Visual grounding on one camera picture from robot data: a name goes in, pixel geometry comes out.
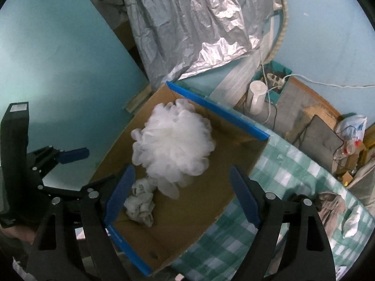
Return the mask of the person's left hand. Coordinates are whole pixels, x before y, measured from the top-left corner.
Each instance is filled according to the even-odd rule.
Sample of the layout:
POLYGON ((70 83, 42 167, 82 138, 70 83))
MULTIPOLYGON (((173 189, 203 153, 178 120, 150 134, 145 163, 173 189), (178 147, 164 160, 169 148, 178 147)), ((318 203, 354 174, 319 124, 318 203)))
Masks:
POLYGON ((26 226, 1 227, 1 233, 10 239, 19 239, 28 242, 30 245, 34 243, 36 238, 36 232, 26 226))

